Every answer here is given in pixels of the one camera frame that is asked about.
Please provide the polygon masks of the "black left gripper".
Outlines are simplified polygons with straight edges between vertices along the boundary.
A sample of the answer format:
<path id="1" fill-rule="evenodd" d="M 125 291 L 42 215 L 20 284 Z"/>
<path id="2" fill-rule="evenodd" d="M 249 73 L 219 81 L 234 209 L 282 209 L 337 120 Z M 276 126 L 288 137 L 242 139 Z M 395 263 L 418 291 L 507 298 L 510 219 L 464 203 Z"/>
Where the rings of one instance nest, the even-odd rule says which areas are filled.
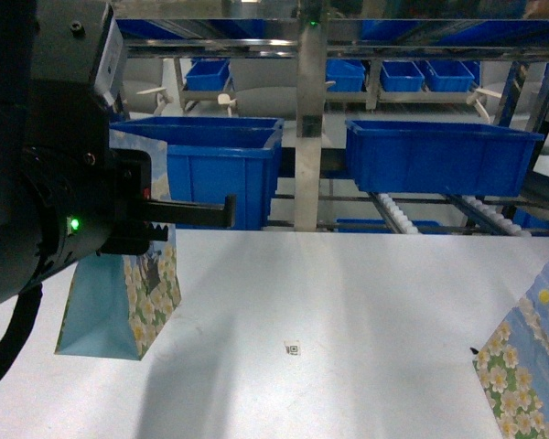
<path id="1" fill-rule="evenodd" d="M 96 252 L 141 254 L 150 241 L 168 241 L 168 226 L 152 222 L 235 224 L 234 194 L 223 204 L 149 199 L 152 165 L 145 152 L 109 145 L 31 145 L 23 150 L 22 164 L 40 231 L 37 266 L 26 289 Z"/>

